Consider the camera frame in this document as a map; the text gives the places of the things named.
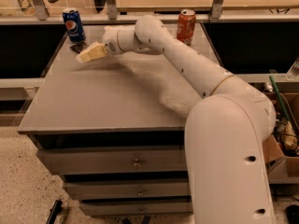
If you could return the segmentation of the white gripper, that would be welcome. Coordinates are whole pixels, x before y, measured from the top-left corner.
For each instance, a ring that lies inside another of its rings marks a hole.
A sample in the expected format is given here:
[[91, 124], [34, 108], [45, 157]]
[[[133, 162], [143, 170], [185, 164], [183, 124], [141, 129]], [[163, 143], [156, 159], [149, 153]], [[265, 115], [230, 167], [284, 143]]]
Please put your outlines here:
[[76, 56], [76, 60], [80, 63], [87, 63], [105, 57], [107, 52], [111, 54], [122, 54], [118, 40], [120, 30], [121, 26], [106, 26], [102, 36], [103, 44], [93, 42]]

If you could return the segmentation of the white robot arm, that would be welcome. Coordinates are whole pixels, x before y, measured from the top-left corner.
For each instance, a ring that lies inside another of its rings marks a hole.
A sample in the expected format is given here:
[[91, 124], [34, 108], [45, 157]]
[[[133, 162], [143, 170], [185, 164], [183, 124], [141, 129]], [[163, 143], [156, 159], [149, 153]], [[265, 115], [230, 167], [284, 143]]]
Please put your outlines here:
[[185, 155], [195, 224], [276, 224], [263, 142], [276, 123], [272, 102], [243, 79], [173, 37], [156, 17], [106, 27], [77, 57], [156, 51], [201, 96], [185, 125]]

